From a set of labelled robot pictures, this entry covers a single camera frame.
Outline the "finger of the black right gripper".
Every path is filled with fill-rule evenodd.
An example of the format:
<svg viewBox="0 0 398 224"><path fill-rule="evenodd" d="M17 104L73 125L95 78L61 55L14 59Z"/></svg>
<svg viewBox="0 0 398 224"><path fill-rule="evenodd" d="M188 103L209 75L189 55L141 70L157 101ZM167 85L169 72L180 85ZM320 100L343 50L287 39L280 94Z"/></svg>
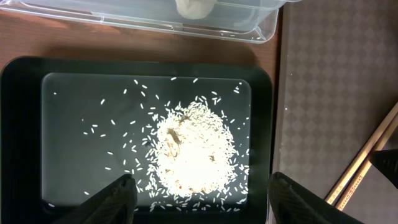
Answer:
<svg viewBox="0 0 398 224"><path fill-rule="evenodd" d="M397 149L374 151L369 160L380 173L398 188Z"/></svg>

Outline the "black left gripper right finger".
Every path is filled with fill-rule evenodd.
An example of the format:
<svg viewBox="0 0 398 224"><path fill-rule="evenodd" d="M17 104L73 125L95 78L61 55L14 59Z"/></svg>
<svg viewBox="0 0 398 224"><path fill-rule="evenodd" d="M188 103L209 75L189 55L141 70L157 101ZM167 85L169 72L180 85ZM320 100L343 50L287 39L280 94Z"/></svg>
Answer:
<svg viewBox="0 0 398 224"><path fill-rule="evenodd" d="M270 176L268 197L277 224L362 224L281 172Z"/></svg>

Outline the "rice leftovers pile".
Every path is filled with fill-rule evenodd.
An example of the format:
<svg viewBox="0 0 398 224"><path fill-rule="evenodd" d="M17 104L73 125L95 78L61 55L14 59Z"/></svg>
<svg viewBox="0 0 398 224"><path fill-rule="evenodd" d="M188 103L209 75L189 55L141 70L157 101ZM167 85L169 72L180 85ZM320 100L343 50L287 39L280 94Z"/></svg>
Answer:
<svg viewBox="0 0 398 224"><path fill-rule="evenodd" d="M139 211L237 212L252 89L227 78L52 73L42 84L42 198L83 203L124 174Z"/></svg>

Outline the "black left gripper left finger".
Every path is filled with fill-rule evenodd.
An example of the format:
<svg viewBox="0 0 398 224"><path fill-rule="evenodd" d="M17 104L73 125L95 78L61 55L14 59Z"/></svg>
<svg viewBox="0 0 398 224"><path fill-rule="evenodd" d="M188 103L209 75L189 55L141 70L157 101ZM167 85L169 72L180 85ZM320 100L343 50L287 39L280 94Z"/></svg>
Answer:
<svg viewBox="0 0 398 224"><path fill-rule="evenodd" d="M54 224L132 224L136 205L136 182L124 174Z"/></svg>

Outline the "wooden chopstick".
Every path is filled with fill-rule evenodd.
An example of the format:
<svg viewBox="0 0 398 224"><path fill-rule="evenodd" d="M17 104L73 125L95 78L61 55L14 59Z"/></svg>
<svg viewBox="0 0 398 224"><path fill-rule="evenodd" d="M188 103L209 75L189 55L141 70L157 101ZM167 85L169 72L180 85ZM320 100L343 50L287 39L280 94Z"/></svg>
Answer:
<svg viewBox="0 0 398 224"><path fill-rule="evenodd" d="M327 203L332 205L338 196L341 195L335 207L338 210L344 209L371 167L371 162L368 159L370 153L383 149L396 128L397 103L383 119L379 127L358 152L352 163L348 166L343 175L338 179L335 186L331 189L330 193L326 196L325 201Z"/></svg>
<svg viewBox="0 0 398 224"><path fill-rule="evenodd" d="M381 137L376 141L375 145L371 149L371 152L381 151L386 145L389 138L392 136L393 132L396 130L396 128L397 128L397 115L393 117L392 121L389 123L386 130L383 132ZM367 174L371 166L372 164L370 162L370 154L368 154L363 163L361 164L361 166L359 167L358 171L355 173L355 176L349 183L347 189L344 191L339 201L335 205L335 208L337 208L340 211L343 211L346 204L349 202L350 198L353 196L356 189L359 187L360 183L364 179L365 175Z"/></svg>

